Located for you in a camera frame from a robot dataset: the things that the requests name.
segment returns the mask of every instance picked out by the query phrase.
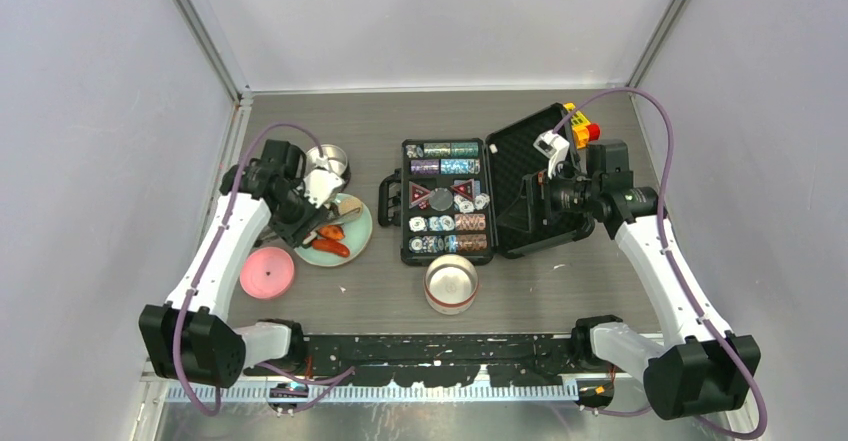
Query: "pink lid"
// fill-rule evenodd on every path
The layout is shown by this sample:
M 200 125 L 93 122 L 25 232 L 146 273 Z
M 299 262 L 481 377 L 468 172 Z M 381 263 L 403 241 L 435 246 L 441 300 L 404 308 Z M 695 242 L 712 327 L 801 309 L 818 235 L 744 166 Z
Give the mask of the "pink lid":
M 280 248 L 258 249 L 247 257 L 239 278 L 241 287 L 254 298 L 275 298 L 285 293 L 294 281 L 294 262 Z

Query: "white wall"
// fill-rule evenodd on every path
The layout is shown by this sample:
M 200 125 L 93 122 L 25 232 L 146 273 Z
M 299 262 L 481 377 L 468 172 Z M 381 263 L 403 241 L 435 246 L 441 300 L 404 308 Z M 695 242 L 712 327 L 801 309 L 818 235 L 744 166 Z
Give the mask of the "white wall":
M 127 439 L 232 106 L 171 0 L 0 0 L 0 432 Z
M 623 83 L 668 3 L 198 0 L 260 91 Z
M 692 0 L 642 87 L 687 258 L 763 351 L 770 439 L 844 439 L 848 0 Z M 659 118 L 640 104 L 654 148 Z

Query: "green plate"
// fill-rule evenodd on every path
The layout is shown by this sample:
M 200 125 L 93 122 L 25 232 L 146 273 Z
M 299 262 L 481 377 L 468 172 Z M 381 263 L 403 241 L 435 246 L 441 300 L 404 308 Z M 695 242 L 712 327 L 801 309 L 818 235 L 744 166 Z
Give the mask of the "green plate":
M 338 203 L 345 198 L 352 197 L 349 194 L 339 193 L 336 195 L 335 201 Z M 295 248 L 294 252 L 304 261 L 314 266 L 324 268 L 333 268 L 347 264 L 361 253 L 365 246 L 368 245 L 368 240 L 371 239 L 371 233 L 374 230 L 374 220 L 371 218 L 371 211 L 368 206 L 362 203 L 362 215 L 356 221 L 345 223 L 342 225 L 345 231 L 345 239 L 341 241 L 350 250 L 350 256 L 343 258 L 325 251 L 317 251 L 312 248 Z

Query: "black case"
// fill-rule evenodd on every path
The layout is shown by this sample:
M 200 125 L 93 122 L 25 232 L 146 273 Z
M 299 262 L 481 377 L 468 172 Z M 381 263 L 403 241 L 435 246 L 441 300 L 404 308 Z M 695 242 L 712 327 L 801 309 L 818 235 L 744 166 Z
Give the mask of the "black case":
M 577 241 L 589 236 L 594 229 L 594 220 L 589 215 L 565 215 L 555 223 L 537 226 L 532 233 L 498 225 L 496 220 L 507 208 L 518 200 L 523 179 L 526 175 L 538 173 L 547 169 L 548 159 L 533 147 L 536 137 L 553 127 L 567 114 L 562 104 L 553 104 L 535 114 L 532 114 L 506 128 L 486 137 L 485 143 L 479 139 L 454 140 L 407 140 L 401 150 L 403 167 L 386 177 L 380 184 L 378 222 L 381 226 L 400 226 L 403 229 L 401 260 L 412 266 L 429 264 L 441 254 L 418 254 L 409 251 L 409 239 L 422 233 L 412 233 L 409 229 L 409 218 L 412 216 L 431 216 L 446 214 L 432 209 L 420 210 L 409 208 L 409 182 L 415 178 L 436 178 L 438 187 L 453 184 L 454 179 L 468 179 L 471 175 L 413 175 L 409 172 L 410 159 L 406 156 L 407 144 L 423 144 L 438 142 L 479 142 L 480 174 L 482 190 L 488 193 L 491 202 L 486 208 L 486 234 L 488 249 L 478 253 L 459 253 L 473 264 L 486 264 L 492 260 L 494 253 L 508 259 L 520 258 L 525 254 L 545 248 L 558 246 L 570 241 Z M 571 144 L 566 162 L 579 168 L 580 157 L 575 148 L 573 134 L 565 129 L 566 137 Z M 399 193 L 392 195 L 393 187 L 400 185 Z

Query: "case handle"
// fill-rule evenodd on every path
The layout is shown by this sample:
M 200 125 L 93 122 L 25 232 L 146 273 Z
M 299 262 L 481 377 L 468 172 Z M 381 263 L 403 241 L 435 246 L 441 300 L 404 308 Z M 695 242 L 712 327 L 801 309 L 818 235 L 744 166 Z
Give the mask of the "case handle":
M 400 226 L 400 193 L 389 196 L 389 190 L 395 184 L 400 184 L 400 169 L 396 169 L 380 183 L 377 222 L 384 228 L 392 225 Z

